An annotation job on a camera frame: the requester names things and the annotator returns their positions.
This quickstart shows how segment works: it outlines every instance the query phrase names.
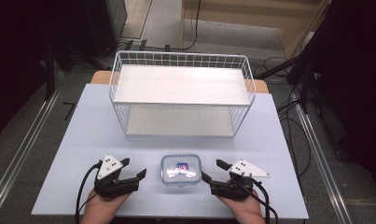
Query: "white wire basket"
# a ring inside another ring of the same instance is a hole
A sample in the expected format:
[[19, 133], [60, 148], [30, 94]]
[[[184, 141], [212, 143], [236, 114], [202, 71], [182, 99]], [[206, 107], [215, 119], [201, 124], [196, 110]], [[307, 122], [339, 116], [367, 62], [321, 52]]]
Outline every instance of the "white wire basket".
[[126, 135], [233, 137], [255, 94], [242, 55], [119, 51], [109, 82]]

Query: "metal rail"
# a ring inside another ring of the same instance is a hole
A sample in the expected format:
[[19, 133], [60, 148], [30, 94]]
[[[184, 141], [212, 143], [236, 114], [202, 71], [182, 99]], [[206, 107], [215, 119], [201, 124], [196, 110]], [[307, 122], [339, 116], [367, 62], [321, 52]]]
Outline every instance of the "metal rail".
[[35, 140], [43, 127], [43, 124], [47, 120], [51, 108], [54, 106], [54, 103], [57, 100], [57, 97], [60, 93], [60, 88], [63, 84], [63, 78], [63, 72], [59, 72], [59, 74], [56, 76], [56, 83], [59, 83], [59, 85], [57, 86], [55, 92], [50, 96], [50, 98], [42, 104], [33, 124], [22, 140], [19, 149], [17, 150], [15, 156], [13, 157], [11, 163], [7, 167], [7, 170], [0, 180], [0, 209], [12, 188], [13, 183], [21, 170], [21, 167], [24, 165], [25, 160], [30, 154], [31, 148], [34, 145]]
[[[298, 94], [293, 93], [292, 97], [295, 98]], [[310, 147], [313, 150], [313, 156], [315, 158], [316, 164], [318, 166], [319, 172], [322, 176], [324, 181], [325, 187], [327, 188], [327, 194], [329, 195], [330, 202], [333, 205], [333, 209], [335, 210], [337, 219], [339, 223], [342, 224], [352, 224], [353, 221], [348, 213], [346, 204], [344, 202], [343, 197], [341, 196], [341, 192], [339, 187], [336, 184], [335, 179], [333, 178], [333, 174], [330, 171], [330, 168], [327, 164], [327, 160], [323, 153], [323, 150], [318, 142], [318, 139], [313, 131], [313, 126], [310, 121], [310, 117], [304, 114], [301, 107], [298, 105], [296, 106], [296, 110], [299, 115], [300, 122], [304, 129], [304, 132], [309, 139]]]

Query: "container lid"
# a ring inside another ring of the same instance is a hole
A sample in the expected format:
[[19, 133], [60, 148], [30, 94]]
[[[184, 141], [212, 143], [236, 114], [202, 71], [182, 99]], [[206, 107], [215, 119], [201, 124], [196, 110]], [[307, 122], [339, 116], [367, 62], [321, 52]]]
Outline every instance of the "container lid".
[[202, 162], [197, 155], [167, 155], [161, 159], [161, 181], [165, 186], [193, 186], [201, 180]]

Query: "wooden board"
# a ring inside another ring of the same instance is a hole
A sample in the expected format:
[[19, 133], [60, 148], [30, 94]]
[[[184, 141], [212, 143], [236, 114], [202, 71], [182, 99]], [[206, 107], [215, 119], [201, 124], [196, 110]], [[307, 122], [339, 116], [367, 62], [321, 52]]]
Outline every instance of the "wooden board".
[[[91, 84], [109, 84], [109, 79], [111, 78], [112, 72], [110, 71], [97, 71], [94, 73], [91, 79]], [[255, 85], [257, 87], [256, 91], [257, 93], [269, 93], [269, 89], [267, 87], [267, 84], [263, 80], [255, 79]], [[250, 85], [245, 85], [247, 88], [247, 91], [253, 91], [252, 88], [250, 88]]]
[[249, 106], [241, 69], [123, 65], [115, 104]]
[[228, 107], [132, 105], [127, 135], [232, 137]]

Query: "wire rack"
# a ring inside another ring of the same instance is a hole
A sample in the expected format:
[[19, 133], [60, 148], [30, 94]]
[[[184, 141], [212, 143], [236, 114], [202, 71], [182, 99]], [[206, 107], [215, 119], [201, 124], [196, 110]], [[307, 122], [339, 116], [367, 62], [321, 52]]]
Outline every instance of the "wire rack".
[[119, 51], [116, 55], [112, 76], [109, 82], [109, 97], [115, 108], [118, 120], [125, 134], [128, 135], [129, 119], [134, 105], [115, 104], [120, 73], [123, 65], [156, 65], [177, 67], [213, 67], [240, 69], [246, 87], [248, 106], [228, 106], [230, 117], [231, 135], [234, 136], [239, 130], [248, 110], [255, 100], [256, 86], [252, 77], [248, 59], [243, 55], [225, 54], [201, 54], [180, 52], [156, 52], [156, 51]]

